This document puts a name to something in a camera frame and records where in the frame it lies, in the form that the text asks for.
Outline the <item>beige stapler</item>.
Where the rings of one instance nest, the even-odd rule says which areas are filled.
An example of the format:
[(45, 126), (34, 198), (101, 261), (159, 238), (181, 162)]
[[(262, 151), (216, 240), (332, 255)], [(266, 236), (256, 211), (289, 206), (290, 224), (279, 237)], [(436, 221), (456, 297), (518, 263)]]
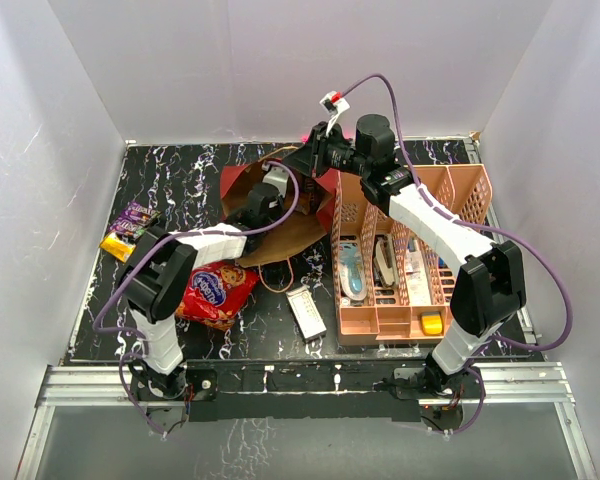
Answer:
[(389, 288), (396, 285), (398, 270), (392, 239), (389, 235), (377, 235), (373, 250), (373, 265), (380, 283)]

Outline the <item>pink plastic desk organizer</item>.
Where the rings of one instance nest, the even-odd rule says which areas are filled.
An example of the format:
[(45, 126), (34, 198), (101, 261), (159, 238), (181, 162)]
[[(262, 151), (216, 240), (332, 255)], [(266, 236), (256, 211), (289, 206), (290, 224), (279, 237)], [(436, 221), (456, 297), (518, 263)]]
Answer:
[(392, 216), (365, 199), (357, 176), (338, 176), (331, 244), (344, 345), (440, 342), (453, 320), (459, 267), (494, 244), (463, 225), (484, 221), (491, 203), (482, 165), (420, 166), (416, 172), (435, 207), (411, 188), (396, 200)]

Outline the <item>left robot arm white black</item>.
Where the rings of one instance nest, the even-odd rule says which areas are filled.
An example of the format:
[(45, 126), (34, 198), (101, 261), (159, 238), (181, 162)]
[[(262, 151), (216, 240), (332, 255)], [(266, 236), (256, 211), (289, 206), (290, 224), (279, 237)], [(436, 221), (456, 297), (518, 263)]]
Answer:
[(176, 399), (186, 387), (175, 314), (192, 271), (251, 254), (267, 231), (280, 223), (283, 203), (278, 187), (258, 182), (224, 223), (172, 239), (160, 248), (156, 246), (169, 235), (164, 229), (152, 227), (140, 237), (118, 284), (126, 286), (123, 296), (143, 342), (142, 357), (132, 361), (129, 370), (154, 395)]

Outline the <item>yellow candy bar wrapper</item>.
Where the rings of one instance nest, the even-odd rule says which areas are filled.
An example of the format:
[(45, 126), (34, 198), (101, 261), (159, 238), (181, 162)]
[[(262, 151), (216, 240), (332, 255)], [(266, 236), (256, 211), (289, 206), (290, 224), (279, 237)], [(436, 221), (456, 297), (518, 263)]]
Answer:
[(120, 238), (116, 232), (107, 234), (99, 247), (121, 262), (126, 262), (135, 249), (134, 244)]

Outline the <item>red brown paper bag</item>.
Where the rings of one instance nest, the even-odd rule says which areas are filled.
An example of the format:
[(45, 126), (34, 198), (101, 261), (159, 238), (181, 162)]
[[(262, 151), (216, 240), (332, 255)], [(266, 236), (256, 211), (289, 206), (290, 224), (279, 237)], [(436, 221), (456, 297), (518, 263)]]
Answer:
[[(223, 212), (230, 214), (233, 210), (246, 204), (249, 189), (263, 179), (262, 164), (265, 161), (281, 163), (286, 155), (296, 149), (295, 146), (285, 146), (261, 157), (252, 164), (224, 167), (220, 176), (220, 198)], [(302, 180), (309, 176), (294, 171), (294, 177), (298, 181), (301, 195)], [(305, 215), (297, 205), (289, 219), (266, 232), (264, 237), (257, 242), (257, 247), (253, 252), (237, 260), (238, 265), (243, 268), (261, 269), (269, 264), (288, 262), (293, 256), (330, 233), (334, 218), (339, 172), (330, 170), (315, 180), (325, 193), (317, 212)]]

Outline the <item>yellow tape measure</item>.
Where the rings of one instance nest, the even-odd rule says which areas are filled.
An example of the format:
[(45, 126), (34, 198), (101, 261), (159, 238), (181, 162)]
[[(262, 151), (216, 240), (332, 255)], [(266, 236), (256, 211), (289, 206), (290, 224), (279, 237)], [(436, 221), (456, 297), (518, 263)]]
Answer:
[(424, 312), (420, 315), (421, 330), (426, 336), (444, 333), (444, 320), (440, 312)]

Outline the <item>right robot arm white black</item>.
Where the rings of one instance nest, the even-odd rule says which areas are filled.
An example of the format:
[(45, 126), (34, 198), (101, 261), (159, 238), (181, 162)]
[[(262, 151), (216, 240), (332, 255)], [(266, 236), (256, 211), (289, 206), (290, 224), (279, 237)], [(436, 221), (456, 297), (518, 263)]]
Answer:
[(470, 358), (525, 305), (522, 254), (511, 241), (497, 243), (463, 225), (431, 197), (415, 171), (399, 163), (395, 141), (389, 120), (379, 114), (362, 116), (353, 140), (338, 124), (320, 122), (282, 162), (311, 178), (331, 170), (358, 176), (365, 199), (414, 232), (450, 268), (456, 279), (450, 328), (407, 381), (446, 397), (460, 387)]

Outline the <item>red cookie snack bag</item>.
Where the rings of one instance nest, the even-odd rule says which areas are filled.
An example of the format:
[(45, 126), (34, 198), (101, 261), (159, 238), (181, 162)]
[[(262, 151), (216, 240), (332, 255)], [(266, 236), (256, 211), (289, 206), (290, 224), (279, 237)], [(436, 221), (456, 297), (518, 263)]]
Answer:
[(225, 261), (195, 268), (175, 317), (227, 331), (258, 281), (253, 271)]

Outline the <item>white rectangular box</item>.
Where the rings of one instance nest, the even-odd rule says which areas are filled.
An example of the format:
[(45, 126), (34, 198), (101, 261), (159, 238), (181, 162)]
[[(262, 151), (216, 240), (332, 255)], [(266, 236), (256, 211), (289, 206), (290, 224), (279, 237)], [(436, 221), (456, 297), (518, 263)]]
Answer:
[(305, 342), (310, 342), (326, 334), (325, 323), (306, 286), (287, 291), (286, 297)]

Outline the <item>purple candy bar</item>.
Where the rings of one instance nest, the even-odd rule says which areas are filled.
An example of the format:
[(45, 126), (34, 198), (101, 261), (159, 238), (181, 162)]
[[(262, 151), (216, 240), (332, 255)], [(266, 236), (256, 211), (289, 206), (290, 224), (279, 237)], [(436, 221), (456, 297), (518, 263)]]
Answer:
[(123, 215), (134, 224), (149, 226), (159, 219), (161, 213), (136, 201), (131, 201), (125, 207)]

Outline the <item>aluminium rail frame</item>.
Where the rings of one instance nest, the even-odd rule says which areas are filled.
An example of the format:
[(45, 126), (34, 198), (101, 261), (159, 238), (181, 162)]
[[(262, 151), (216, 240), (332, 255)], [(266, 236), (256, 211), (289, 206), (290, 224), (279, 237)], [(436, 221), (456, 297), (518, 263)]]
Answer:
[(182, 324), (193, 403), (122, 388), (121, 336), (92, 331), (118, 264), (100, 254), (61, 363), (44, 378), (20, 476), (34, 479), (592, 479), (566, 373), (496, 345), (461, 403), (377, 391), (426, 347), (347, 347), (337, 337), (331, 245), (292, 265), (325, 320), (305, 342), (284, 295), (257, 288), (221, 333)]

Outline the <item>white packet in organizer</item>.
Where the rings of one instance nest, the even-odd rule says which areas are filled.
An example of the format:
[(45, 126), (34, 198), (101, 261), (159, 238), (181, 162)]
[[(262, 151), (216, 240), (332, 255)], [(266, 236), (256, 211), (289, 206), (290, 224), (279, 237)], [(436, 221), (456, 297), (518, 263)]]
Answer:
[(435, 303), (430, 286), (429, 269), (418, 240), (410, 236), (405, 257), (406, 285), (412, 306), (431, 306)]

